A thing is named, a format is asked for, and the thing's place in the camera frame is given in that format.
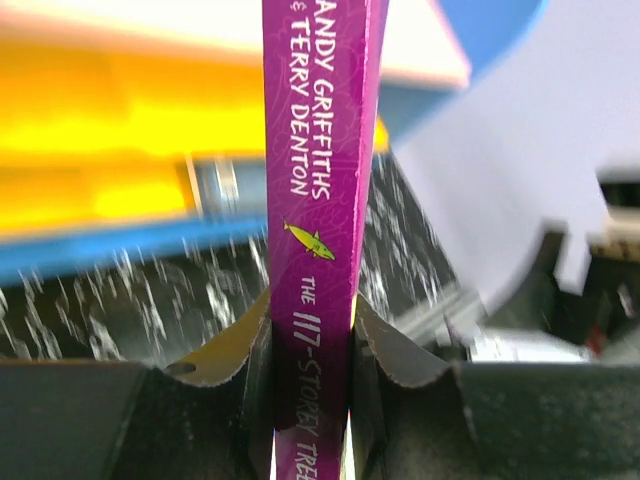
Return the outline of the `Nineteen Eighty-Four grey-blue book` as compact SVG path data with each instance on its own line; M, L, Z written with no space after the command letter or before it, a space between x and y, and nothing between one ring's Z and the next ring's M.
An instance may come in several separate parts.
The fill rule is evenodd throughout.
M189 158L186 162L195 208L204 218L267 212L263 157Z

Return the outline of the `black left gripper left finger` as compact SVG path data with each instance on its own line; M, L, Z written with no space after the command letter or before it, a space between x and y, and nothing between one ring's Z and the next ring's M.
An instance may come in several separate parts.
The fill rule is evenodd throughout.
M164 369L5 361L5 479L266 479L273 414L269 297Z

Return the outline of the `purple 117-Storey Treehouse book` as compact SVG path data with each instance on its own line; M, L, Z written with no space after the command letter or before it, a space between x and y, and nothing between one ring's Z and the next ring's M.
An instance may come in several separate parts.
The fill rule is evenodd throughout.
M263 5L276 475L337 479L384 1Z

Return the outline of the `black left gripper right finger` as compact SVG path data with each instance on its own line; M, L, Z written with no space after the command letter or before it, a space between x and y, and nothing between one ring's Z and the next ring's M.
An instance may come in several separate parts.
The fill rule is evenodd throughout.
M449 363L357 303L360 479L635 479L635 366Z

